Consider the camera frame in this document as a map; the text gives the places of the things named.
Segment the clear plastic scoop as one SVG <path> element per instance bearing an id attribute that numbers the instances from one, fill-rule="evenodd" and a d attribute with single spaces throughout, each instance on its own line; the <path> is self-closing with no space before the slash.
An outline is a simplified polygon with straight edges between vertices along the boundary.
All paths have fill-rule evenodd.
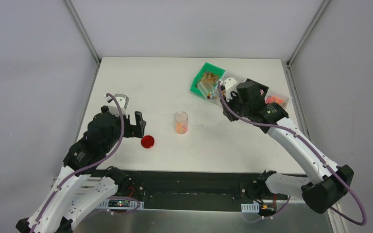
<path id="1" fill-rule="evenodd" d="M 216 86 L 210 82 L 201 81 L 197 84 L 197 88 L 206 100 L 216 100 L 219 98 Z"/>

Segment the clear plastic jar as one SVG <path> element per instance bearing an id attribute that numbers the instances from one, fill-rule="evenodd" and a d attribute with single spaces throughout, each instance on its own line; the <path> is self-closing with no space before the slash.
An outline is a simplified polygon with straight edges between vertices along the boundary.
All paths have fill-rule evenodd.
<path id="1" fill-rule="evenodd" d="M 188 132 L 188 115 L 185 111 L 178 111 L 174 115 L 175 131 L 178 134 L 186 134 Z"/>

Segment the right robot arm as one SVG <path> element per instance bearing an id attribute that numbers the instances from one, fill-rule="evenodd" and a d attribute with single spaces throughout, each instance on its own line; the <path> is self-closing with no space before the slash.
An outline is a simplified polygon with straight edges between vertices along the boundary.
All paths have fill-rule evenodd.
<path id="1" fill-rule="evenodd" d="M 348 193 L 354 176 L 348 166 L 339 166 L 323 155 L 298 127 L 285 109 L 276 102 L 266 103 L 261 86 L 252 80 L 239 82 L 227 78 L 221 82 L 223 114 L 230 121 L 249 122 L 277 141 L 303 169 L 305 177 L 264 171 L 256 179 L 256 199 L 284 194 L 303 199 L 307 206 L 322 214 Z"/>

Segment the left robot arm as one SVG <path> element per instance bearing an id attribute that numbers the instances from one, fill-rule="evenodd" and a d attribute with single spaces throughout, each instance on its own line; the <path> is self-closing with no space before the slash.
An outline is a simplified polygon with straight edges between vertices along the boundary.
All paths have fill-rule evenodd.
<path id="1" fill-rule="evenodd" d="M 83 218 L 112 195 L 124 196 L 129 189 L 129 175 L 117 167 L 106 169 L 101 180 L 78 200 L 76 193 L 103 162 L 107 153 L 115 152 L 116 144 L 125 138 L 142 138 L 147 122 L 140 111 L 135 112 L 136 124 L 130 116 L 112 113 L 104 105 L 88 123 L 83 137 L 73 144 L 63 160 L 58 178 L 50 194 L 29 218 L 18 221 L 21 233 L 71 233 Z"/>

